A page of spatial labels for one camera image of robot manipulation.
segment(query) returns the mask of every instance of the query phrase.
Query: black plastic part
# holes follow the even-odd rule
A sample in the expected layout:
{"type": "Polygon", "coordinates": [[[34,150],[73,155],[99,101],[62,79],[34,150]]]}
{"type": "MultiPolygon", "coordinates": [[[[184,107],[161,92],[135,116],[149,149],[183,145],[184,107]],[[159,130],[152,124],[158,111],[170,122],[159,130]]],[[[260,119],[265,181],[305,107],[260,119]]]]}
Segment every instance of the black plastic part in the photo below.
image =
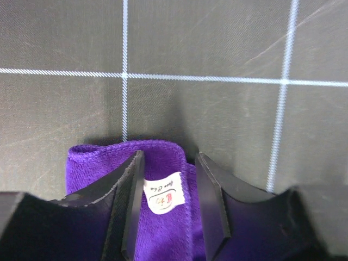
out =
{"type": "Polygon", "coordinates": [[[133,260],[144,153],[62,200],[0,192],[0,260],[133,260]]]}
{"type": "Polygon", "coordinates": [[[348,260],[348,187],[306,185],[280,195],[196,157],[207,261],[348,260]]]}

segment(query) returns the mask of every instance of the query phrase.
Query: folded towel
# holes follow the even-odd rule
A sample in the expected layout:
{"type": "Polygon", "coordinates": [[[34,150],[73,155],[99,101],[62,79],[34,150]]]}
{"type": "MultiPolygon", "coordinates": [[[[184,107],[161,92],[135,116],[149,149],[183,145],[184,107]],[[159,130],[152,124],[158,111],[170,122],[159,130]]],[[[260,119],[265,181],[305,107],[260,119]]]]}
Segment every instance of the folded towel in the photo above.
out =
{"type": "Polygon", "coordinates": [[[67,193],[73,193],[120,166],[135,151],[145,152],[145,179],[155,181],[180,172],[185,203],[157,215],[142,195],[137,261],[205,260],[195,167],[178,145],[158,140],[130,141],[109,146],[78,145],[69,149],[67,193]]]}

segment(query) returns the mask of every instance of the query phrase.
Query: towel label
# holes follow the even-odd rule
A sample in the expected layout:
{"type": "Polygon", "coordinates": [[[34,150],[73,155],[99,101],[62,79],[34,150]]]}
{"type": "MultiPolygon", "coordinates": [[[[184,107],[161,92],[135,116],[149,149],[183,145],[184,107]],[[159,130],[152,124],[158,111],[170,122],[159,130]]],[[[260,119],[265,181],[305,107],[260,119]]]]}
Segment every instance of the towel label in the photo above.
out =
{"type": "Polygon", "coordinates": [[[180,174],[175,172],[158,181],[144,179],[144,192],[152,212],[162,215],[185,203],[180,174]]]}

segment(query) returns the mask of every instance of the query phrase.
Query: white grid line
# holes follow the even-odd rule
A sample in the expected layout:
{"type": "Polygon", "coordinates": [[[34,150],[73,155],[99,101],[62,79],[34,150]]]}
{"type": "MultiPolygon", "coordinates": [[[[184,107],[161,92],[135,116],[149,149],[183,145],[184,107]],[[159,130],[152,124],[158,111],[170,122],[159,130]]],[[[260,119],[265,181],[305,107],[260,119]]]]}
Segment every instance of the white grid line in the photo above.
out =
{"type": "Polygon", "coordinates": [[[128,139],[128,0],[123,0],[122,21],[122,141],[128,139]]]}
{"type": "Polygon", "coordinates": [[[59,71],[38,69],[10,69],[0,68],[0,74],[31,74],[71,77],[102,77],[102,78],[133,78],[153,80],[183,80],[187,82],[226,82],[226,83],[260,83],[260,84],[286,84],[300,86],[322,86],[348,88],[348,82],[335,82],[329,80],[291,80],[272,78],[244,78],[244,77],[221,77],[221,76],[186,76],[170,74],[146,74],[146,73],[118,73],[118,72],[88,72],[88,71],[59,71]]]}
{"type": "Polygon", "coordinates": [[[115,72],[58,71],[58,70],[10,69],[10,68],[0,68],[0,73],[34,74],[34,75],[51,75],[51,76],[107,77],[107,78],[122,77],[121,73],[115,73],[115,72]]]}
{"type": "MultiPolygon", "coordinates": [[[[289,15],[287,40],[285,42],[283,69],[282,69],[282,79],[286,80],[286,82],[288,82],[289,80],[291,56],[293,54],[293,45],[294,45],[294,37],[295,37],[295,30],[296,30],[296,18],[297,18],[298,11],[299,11],[299,0],[292,0],[290,15],[289,15]]],[[[282,127],[283,127],[285,103],[287,100],[287,92],[288,92],[288,84],[284,82],[281,84],[279,89],[276,122],[274,126],[270,165],[269,165],[267,185],[266,185],[266,190],[268,192],[273,192],[274,186],[275,186],[275,178],[277,173],[279,147],[280,147],[281,138],[282,138],[282,127]]]]}

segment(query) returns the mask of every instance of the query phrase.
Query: microfiber towel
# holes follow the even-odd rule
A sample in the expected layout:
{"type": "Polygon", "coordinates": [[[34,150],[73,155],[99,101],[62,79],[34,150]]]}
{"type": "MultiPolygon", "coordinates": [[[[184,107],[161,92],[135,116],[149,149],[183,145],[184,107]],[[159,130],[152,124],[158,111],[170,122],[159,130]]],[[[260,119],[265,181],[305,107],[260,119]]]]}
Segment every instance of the microfiber towel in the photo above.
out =
{"type": "Polygon", "coordinates": [[[177,144],[145,140],[109,146],[73,146],[67,158],[67,193],[84,188],[108,174],[137,150],[145,154],[146,180],[159,180],[175,172],[181,173],[185,203],[166,214],[157,215],[149,209],[143,193],[135,260],[205,260],[195,167],[187,163],[183,149],[177,144]]]}

